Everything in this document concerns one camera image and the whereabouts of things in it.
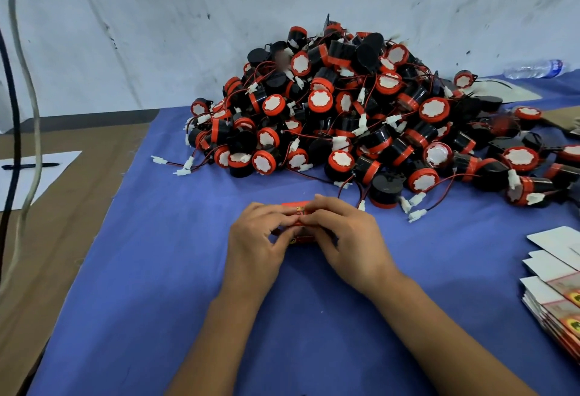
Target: blue tablecloth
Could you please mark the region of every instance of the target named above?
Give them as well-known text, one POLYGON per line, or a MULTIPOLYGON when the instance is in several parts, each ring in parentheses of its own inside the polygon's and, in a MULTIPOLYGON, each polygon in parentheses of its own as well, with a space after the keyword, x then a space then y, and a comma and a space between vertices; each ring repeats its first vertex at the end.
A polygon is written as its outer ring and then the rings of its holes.
MULTIPOLYGON (((580 71, 518 84, 545 96, 533 102, 540 108, 580 104, 580 71)), ((69 291, 30 396, 161 395, 219 290, 228 227, 245 205, 336 195, 336 187, 290 172, 237 180, 205 166, 177 177, 153 164, 151 155, 188 156, 187 115, 188 108, 163 109, 151 124, 69 291)), ((542 133, 564 140, 555 129, 542 133)), ((343 197, 354 203, 358 192, 343 197)), ((413 224, 400 209, 367 204, 398 266, 461 327, 540 394, 578 394, 578 367, 521 303, 518 282, 527 274, 521 261, 536 249, 526 234, 577 228, 570 205, 516 208, 460 183, 413 224)), ((380 314, 317 247, 289 249, 251 333, 237 394, 433 392, 380 314)))

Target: pen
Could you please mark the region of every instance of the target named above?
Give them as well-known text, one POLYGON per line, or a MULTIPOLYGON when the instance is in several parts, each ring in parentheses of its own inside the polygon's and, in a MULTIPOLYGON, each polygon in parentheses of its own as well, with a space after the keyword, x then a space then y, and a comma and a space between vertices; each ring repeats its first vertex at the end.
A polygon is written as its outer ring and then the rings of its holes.
MULTIPOLYGON (((56 167, 60 164, 58 164, 57 162, 43 162, 42 163, 42 167, 56 167)), ((20 165, 20 170, 22 169, 33 169, 36 167, 36 164, 21 164, 20 165)), ((2 166, 3 170, 14 170, 16 167, 12 164, 7 164, 2 166)))

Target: water bottle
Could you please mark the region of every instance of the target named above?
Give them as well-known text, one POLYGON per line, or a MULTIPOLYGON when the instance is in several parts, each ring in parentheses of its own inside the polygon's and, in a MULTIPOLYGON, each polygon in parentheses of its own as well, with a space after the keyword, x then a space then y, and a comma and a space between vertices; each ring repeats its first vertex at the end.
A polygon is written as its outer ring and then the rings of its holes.
POLYGON ((504 76, 517 79, 552 79, 569 71, 568 64, 562 60, 540 60, 525 65, 513 65, 504 70, 504 76))

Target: hand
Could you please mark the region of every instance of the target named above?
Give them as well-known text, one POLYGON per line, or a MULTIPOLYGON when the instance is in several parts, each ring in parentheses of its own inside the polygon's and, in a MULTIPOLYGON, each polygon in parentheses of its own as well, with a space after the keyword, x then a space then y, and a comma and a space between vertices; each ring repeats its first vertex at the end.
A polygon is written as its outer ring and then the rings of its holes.
POLYGON ((280 225, 288 227, 299 216, 292 207, 251 203, 230 228, 226 267, 220 295, 250 300, 258 306, 278 277, 286 248, 301 230, 291 227, 272 244, 268 237, 280 225))
POLYGON ((301 216, 300 222, 308 226, 330 266, 354 289, 373 300, 385 282, 402 277, 373 216, 321 195, 306 209, 313 213, 301 216), (336 246, 323 228, 338 238, 336 246))

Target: left hand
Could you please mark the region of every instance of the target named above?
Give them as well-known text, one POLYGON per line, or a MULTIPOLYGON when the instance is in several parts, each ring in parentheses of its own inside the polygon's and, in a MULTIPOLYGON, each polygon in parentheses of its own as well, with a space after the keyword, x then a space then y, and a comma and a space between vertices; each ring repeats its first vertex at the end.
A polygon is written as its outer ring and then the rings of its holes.
POLYGON ((230 228, 226 267, 220 295, 250 300, 261 305, 276 281, 286 248, 301 227, 283 231, 272 244, 268 237, 279 226, 289 227, 298 221, 292 207, 251 203, 230 228))

